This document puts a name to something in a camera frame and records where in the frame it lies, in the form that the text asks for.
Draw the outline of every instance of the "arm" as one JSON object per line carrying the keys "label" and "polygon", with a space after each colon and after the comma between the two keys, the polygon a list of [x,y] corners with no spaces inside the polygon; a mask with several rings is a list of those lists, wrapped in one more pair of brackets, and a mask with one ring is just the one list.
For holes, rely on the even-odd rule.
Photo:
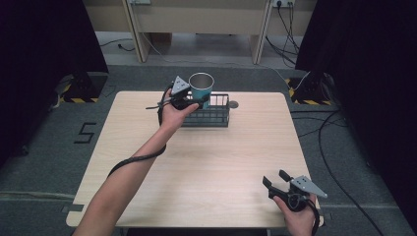
{"label": "arm", "polygon": [[[161,126],[133,156],[160,150],[181,127],[185,117],[198,107],[198,104],[193,104],[180,111],[171,104],[165,105]],[[133,162],[111,174],[92,198],[74,235],[111,235],[114,225],[138,192],[153,162],[154,158]]]}
{"label": "arm", "polygon": [[[293,212],[285,202],[278,196],[273,197],[273,200],[281,209],[285,217],[285,224],[288,228],[288,231],[293,236],[311,236],[313,225],[315,221],[315,216],[313,211],[306,207],[305,209],[299,212]],[[315,203],[316,196],[310,195],[310,200]]]}

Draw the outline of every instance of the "gray carpet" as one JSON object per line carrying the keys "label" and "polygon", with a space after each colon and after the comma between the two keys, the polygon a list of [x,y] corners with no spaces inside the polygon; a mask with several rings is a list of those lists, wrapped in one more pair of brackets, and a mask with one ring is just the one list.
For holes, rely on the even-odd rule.
{"label": "gray carpet", "polygon": [[[314,111],[331,111],[337,106],[291,103],[285,82],[268,69],[110,66],[109,70],[97,103],[61,103],[38,127],[29,145],[30,153],[10,158],[0,169],[0,235],[71,235],[73,229],[65,223],[66,207],[77,193],[115,94],[120,90],[163,90],[176,76],[188,78],[197,72],[213,75],[214,91],[283,92],[312,178],[328,193],[328,199],[320,199],[326,225],[318,235],[378,235],[335,184],[321,156],[317,129],[330,113]],[[280,72],[284,78],[304,75],[292,70]],[[342,114],[337,113],[331,121],[334,123],[322,130],[322,147],[336,179],[385,235],[414,235],[380,176],[367,166]],[[86,122],[95,123],[85,128],[94,135],[89,144],[75,144],[88,139],[79,135]],[[285,231],[274,230],[272,234]]]}

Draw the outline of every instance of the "teal mug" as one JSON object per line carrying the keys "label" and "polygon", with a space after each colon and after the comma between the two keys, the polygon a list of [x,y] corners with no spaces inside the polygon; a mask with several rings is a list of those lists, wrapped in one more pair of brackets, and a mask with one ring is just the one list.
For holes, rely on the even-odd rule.
{"label": "teal mug", "polygon": [[189,79],[191,87],[191,96],[193,99],[202,99],[208,96],[208,101],[203,104],[203,109],[209,107],[209,96],[211,95],[212,86],[214,85],[214,79],[207,73],[196,73]]}

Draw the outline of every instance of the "black curtain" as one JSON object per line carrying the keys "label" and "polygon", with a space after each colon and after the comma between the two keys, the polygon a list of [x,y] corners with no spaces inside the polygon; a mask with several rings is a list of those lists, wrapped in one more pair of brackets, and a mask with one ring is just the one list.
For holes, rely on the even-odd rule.
{"label": "black curtain", "polygon": [[0,33],[1,165],[30,139],[65,76],[108,70],[82,0],[3,2]]}
{"label": "black curtain", "polygon": [[333,76],[358,144],[417,232],[415,9],[414,0],[318,0],[296,69]]}

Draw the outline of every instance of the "metal bracket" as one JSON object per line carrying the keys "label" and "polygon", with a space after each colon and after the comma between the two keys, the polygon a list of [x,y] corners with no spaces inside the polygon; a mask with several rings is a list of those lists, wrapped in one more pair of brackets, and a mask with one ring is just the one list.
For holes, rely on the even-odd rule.
{"label": "metal bracket", "polygon": [[307,193],[315,194],[325,199],[328,197],[328,195],[325,194],[325,192],[323,192],[317,185],[315,185],[309,178],[307,178],[304,175],[292,179],[291,184]]}

